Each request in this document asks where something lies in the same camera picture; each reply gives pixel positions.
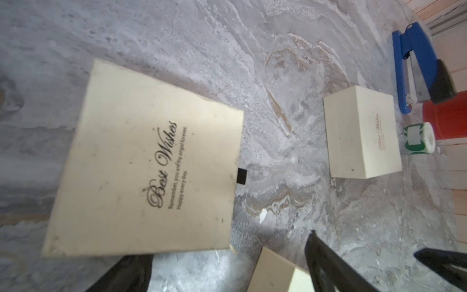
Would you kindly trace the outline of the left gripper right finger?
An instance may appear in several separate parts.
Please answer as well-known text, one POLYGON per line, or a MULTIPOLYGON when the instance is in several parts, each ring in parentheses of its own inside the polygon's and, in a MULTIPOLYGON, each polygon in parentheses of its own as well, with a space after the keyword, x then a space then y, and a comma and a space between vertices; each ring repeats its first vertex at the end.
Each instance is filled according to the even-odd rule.
POLYGON ((316 292, 375 292, 357 271, 311 231, 305 245, 305 257, 316 292))

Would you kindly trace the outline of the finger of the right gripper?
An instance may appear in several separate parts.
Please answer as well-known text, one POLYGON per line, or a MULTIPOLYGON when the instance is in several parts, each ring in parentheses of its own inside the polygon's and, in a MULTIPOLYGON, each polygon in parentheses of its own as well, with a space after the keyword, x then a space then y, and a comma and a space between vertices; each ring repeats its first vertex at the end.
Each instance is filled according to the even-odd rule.
POLYGON ((414 257, 430 270, 460 290, 467 289, 467 254, 424 248, 414 257))

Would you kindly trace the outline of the cream drawer jewelry box front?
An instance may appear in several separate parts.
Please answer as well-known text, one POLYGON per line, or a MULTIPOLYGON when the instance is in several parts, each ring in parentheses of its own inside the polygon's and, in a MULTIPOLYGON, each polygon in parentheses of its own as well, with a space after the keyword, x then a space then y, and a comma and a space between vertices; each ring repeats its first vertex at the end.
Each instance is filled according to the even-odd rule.
POLYGON ((97 59, 45 257, 228 249, 244 113, 97 59))

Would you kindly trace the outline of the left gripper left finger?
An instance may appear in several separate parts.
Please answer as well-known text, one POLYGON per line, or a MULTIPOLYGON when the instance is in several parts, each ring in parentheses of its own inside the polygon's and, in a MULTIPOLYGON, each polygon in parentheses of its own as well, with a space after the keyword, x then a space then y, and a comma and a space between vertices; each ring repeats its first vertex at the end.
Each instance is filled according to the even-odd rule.
POLYGON ((86 292, 147 292, 153 258, 153 254, 124 256, 86 292))

